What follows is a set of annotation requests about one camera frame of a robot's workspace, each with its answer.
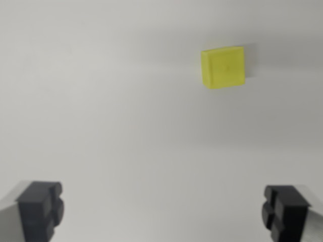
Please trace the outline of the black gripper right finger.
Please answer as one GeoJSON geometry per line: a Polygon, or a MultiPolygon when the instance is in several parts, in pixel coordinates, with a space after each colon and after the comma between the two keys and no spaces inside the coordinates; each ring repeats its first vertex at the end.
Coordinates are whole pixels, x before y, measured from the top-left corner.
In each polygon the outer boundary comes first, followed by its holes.
{"type": "Polygon", "coordinates": [[[261,209],[275,242],[322,241],[322,198],[303,185],[267,185],[261,209]]]}

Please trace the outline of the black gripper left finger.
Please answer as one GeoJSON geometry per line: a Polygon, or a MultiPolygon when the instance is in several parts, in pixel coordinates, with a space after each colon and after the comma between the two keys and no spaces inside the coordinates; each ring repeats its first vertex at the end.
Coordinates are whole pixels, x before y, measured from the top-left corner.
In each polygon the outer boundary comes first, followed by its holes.
{"type": "Polygon", "coordinates": [[[64,216],[59,181],[23,180],[1,198],[1,241],[50,241],[64,216]]]}

